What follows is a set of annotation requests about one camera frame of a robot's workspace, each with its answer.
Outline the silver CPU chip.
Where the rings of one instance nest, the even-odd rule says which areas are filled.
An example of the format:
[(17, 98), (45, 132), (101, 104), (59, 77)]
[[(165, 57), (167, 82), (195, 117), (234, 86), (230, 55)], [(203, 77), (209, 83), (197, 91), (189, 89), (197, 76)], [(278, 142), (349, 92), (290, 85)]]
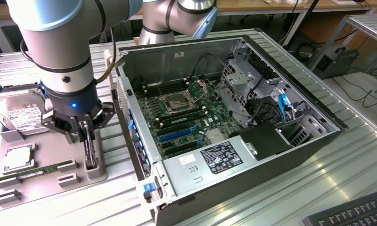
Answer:
[(22, 167), (30, 161), (30, 148), (19, 147), (10, 149), (6, 152), (6, 157), (3, 159), (3, 169), (10, 170), (17, 167)]

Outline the grey power supply unit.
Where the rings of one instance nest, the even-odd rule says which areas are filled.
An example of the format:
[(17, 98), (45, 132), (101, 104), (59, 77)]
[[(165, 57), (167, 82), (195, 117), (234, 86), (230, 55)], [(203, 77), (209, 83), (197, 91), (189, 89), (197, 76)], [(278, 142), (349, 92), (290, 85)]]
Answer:
[(234, 136), (162, 161), (175, 196), (187, 196), (258, 165), (250, 143)]

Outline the silver chipset heatsink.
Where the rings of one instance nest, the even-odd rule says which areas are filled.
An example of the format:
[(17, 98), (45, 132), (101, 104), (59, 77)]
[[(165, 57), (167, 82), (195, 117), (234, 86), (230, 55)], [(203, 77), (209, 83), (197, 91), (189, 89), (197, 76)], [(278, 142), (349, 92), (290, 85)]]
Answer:
[(218, 143), (226, 139), (219, 128), (213, 128), (205, 132), (205, 139), (209, 144)]

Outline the black keyboard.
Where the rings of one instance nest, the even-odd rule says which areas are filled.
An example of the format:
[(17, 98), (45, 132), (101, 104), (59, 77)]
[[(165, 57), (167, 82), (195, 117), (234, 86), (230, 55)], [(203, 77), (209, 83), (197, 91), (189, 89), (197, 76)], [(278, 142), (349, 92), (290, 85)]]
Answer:
[(303, 226), (377, 226), (377, 192), (302, 219)]

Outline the wooden desk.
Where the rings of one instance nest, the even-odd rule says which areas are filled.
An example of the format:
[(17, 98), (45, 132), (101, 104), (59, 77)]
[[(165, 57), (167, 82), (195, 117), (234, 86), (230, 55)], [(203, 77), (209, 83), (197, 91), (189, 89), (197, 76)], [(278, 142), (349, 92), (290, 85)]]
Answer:
[[(217, 8), (219, 16), (237, 15), (259, 15), (259, 14), (283, 14), (283, 13), (305, 13), (310, 7), (311, 1), (298, 5), (287, 3), (270, 3), (262, 0), (217, 0)], [(366, 0), (359, 4), (338, 5), (330, 0), (318, 0), (313, 12), (335, 12), (335, 11), (359, 11), (366, 10), (373, 13), (377, 9), (377, 0)]]

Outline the open black PC case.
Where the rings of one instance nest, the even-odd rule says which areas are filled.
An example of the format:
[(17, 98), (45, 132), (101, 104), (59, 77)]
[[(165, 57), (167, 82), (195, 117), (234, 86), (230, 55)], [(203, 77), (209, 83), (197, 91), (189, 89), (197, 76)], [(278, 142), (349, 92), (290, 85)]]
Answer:
[[(158, 226), (170, 226), (299, 166), (346, 130), (346, 125), (299, 82), (310, 71), (266, 37), (246, 35), (119, 48), (117, 92), (125, 118), (125, 137), (138, 171), (137, 191)], [(237, 96), (223, 80), (229, 59), (246, 61), (265, 82), (250, 99)], [(247, 128), (271, 124), (291, 149), (258, 160), (258, 165), (233, 178), (187, 196), (175, 196), (154, 140), (137, 101), (142, 84), (203, 79), (226, 86), (225, 106), (242, 114)], [(238, 129), (229, 137), (238, 136)], [(155, 190), (143, 194), (145, 183)]]

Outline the black expansion slot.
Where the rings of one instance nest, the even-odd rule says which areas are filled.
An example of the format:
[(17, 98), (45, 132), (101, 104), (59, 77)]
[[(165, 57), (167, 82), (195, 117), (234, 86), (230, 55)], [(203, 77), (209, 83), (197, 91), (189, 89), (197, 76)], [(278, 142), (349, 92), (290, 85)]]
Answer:
[(174, 125), (171, 127), (166, 127), (166, 128), (159, 129), (155, 132), (155, 135), (157, 136), (169, 135), (171, 133), (187, 130), (189, 128), (190, 128), (190, 124), (189, 123), (178, 124), (178, 125)]
[(189, 143), (186, 143), (186, 144), (183, 144), (183, 145), (179, 145), (179, 146), (177, 146), (177, 147), (173, 147), (173, 148), (166, 149), (166, 150), (163, 151), (163, 153), (165, 153), (165, 154), (169, 154), (169, 153), (174, 153), (174, 152), (178, 152), (178, 151), (183, 151), (183, 150), (186, 150), (186, 149), (189, 149), (189, 148), (191, 148), (191, 147), (195, 147), (197, 144), (198, 144), (197, 141), (189, 142)]

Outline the green motherboard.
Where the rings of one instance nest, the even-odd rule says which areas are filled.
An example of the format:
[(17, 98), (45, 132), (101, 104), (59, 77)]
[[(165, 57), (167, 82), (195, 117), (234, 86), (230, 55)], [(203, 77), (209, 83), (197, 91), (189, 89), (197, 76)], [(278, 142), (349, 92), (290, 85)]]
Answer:
[[(197, 80), (198, 79), (193, 79), (189, 81), (187, 79), (182, 79), (181, 81), (173, 81), (167, 84), (142, 84), (137, 90), (138, 105), (154, 140), (154, 145), (162, 159), (171, 158), (185, 152), (210, 145), (205, 139), (205, 132), (207, 130), (219, 128), (227, 138), (234, 131), (242, 128), (242, 114), (233, 112), (221, 100), (221, 93), (226, 90), (226, 86), (219, 86), (218, 83), (211, 83), (209, 80), (199, 79), (206, 83), (207, 93), (197, 101), (197, 103), (186, 110), (175, 113), (165, 113), (165, 105), (162, 103), (163, 97), (169, 94), (182, 93), (182, 91), (186, 90), (190, 84)], [(165, 142), (158, 142), (158, 138), (165, 136), (155, 135), (155, 132), (161, 129), (157, 125), (158, 119), (167, 119), (174, 116), (183, 115), (185, 113), (205, 110), (207, 111), (207, 114), (202, 119), (187, 122), (190, 124), (189, 130), (191, 130), (190, 135), (185, 135)], [(198, 142), (195, 147), (174, 153), (163, 153), (166, 149), (193, 141)]]

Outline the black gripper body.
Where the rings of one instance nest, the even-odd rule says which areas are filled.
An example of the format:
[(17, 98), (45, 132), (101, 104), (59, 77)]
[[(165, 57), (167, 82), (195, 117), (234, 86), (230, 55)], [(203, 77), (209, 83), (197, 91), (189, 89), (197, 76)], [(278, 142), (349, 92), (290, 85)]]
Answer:
[(102, 110), (94, 86), (86, 86), (79, 91), (70, 93), (55, 92), (46, 86), (43, 86), (43, 90), (47, 95), (45, 114), (55, 113), (57, 117), (65, 120), (70, 116), (75, 116), (79, 121), (86, 114), (94, 117)]

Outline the CPU socket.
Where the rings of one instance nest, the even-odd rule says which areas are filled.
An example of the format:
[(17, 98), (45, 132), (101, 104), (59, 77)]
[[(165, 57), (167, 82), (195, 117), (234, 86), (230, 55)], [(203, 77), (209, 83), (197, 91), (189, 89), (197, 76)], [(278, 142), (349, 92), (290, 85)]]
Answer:
[(191, 107), (182, 93), (169, 94), (163, 97), (165, 113), (175, 113)]

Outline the metal socket cover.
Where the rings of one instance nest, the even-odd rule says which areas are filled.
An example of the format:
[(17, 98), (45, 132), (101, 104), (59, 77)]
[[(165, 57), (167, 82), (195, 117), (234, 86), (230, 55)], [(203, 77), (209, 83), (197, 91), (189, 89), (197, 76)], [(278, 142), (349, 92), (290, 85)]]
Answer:
[(186, 90), (182, 91), (182, 95), (186, 99), (187, 105), (193, 106), (197, 101), (207, 93), (206, 83), (202, 80), (197, 80), (190, 84)]

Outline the grey parts rack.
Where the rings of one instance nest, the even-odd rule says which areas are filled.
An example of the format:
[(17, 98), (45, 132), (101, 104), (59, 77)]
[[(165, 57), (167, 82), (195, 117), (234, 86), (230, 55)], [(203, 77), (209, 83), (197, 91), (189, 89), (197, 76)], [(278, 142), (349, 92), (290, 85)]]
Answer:
[[(11, 87), (1, 91), (31, 88), (37, 87), (29, 86), (22, 89)], [(59, 166), (55, 172), (45, 174), (37, 172), (0, 181), (0, 211), (106, 179), (106, 167), (97, 131), (94, 131), (94, 136), (97, 167), (89, 170), (85, 164), (83, 140), (78, 142), (71, 136), (62, 135), (50, 129), (47, 132), (23, 136), (15, 130), (6, 130), (0, 122), (0, 177), (71, 160), (71, 163)], [(6, 152), (19, 147), (30, 148), (30, 161), (22, 167), (5, 170)]]

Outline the silver hard disk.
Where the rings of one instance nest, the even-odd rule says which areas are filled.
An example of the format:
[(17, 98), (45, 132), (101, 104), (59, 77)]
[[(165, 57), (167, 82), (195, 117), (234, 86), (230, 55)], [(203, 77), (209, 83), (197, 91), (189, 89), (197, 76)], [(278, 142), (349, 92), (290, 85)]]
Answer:
[(6, 130), (23, 136), (43, 133), (41, 125), (45, 97), (38, 88), (0, 92), (0, 122)]

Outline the installed green RAM stick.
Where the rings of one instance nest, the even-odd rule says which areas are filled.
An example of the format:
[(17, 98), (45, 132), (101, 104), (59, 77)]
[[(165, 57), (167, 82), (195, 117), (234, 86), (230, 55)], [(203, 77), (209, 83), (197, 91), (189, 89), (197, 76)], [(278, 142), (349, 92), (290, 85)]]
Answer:
[(191, 113), (185, 113), (183, 115), (179, 116), (174, 116), (171, 118), (167, 119), (158, 119), (158, 127), (162, 128), (167, 128), (171, 127), (174, 125), (194, 121), (197, 119), (202, 119), (207, 114), (207, 111), (198, 111), (198, 112), (191, 112)]

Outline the black box on floor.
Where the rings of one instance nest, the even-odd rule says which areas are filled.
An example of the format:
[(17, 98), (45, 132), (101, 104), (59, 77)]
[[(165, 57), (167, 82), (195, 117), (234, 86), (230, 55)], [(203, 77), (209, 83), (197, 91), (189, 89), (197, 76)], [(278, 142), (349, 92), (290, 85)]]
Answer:
[(358, 50), (346, 45), (333, 45), (327, 48), (323, 56), (313, 69), (321, 80), (343, 75), (358, 57)]

